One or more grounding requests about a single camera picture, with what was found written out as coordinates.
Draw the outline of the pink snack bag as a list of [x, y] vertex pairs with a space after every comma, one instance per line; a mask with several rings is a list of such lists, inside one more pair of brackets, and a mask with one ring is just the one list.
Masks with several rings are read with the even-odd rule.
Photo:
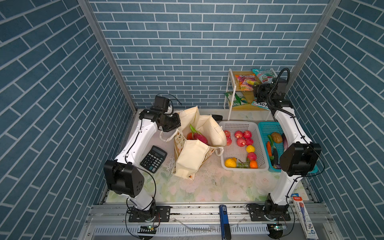
[[241, 91], [252, 91], [254, 86], [260, 85], [261, 81], [255, 74], [235, 75]]

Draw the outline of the cream floral tote bag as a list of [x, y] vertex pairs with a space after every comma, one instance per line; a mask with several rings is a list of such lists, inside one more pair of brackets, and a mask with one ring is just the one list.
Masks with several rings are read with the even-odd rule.
[[[161, 131], [160, 139], [166, 143], [174, 143], [173, 175], [193, 180], [195, 173], [213, 153], [217, 156], [224, 153], [227, 137], [214, 118], [211, 115], [201, 115], [198, 107], [179, 111], [178, 114], [181, 126], [167, 139], [163, 138], [164, 132]], [[191, 128], [197, 130], [208, 142], [205, 144], [198, 139], [188, 140], [187, 135], [192, 132]]]

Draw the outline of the green snack bag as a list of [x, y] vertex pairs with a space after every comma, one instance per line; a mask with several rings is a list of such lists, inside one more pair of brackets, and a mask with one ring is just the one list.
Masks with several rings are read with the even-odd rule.
[[238, 107], [249, 104], [242, 92], [226, 92], [225, 97], [227, 98], [230, 107]]

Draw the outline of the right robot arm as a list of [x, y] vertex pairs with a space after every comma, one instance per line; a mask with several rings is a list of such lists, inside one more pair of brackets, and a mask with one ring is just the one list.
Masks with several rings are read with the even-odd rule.
[[288, 68], [284, 68], [271, 83], [254, 87], [254, 96], [257, 101], [266, 103], [274, 120], [280, 124], [288, 144], [280, 157], [281, 173], [278, 183], [268, 194], [264, 207], [259, 207], [254, 212], [262, 221], [277, 221], [280, 217], [290, 219], [289, 197], [300, 180], [315, 168], [321, 153], [321, 146], [305, 134], [297, 120], [293, 104], [285, 98], [290, 73]]

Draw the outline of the pink dragon fruit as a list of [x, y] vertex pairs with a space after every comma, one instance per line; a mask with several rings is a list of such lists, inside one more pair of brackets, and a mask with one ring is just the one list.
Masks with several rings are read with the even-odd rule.
[[203, 142], [206, 145], [209, 144], [208, 143], [208, 139], [202, 133], [197, 131], [192, 125], [190, 125], [190, 129], [191, 129], [191, 132], [192, 132], [194, 140], [199, 140], [199, 141]]

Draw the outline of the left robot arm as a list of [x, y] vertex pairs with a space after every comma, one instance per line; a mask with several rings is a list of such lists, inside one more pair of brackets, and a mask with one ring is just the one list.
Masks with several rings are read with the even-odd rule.
[[144, 176], [155, 173], [159, 164], [143, 164], [144, 152], [158, 131], [171, 132], [181, 126], [181, 120], [174, 112], [172, 100], [156, 95], [154, 104], [139, 114], [139, 121], [132, 137], [123, 150], [104, 164], [104, 174], [108, 190], [125, 196], [134, 206], [129, 213], [141, 222], [149, 222], [156, 214], [156, 200], [144, 190]]

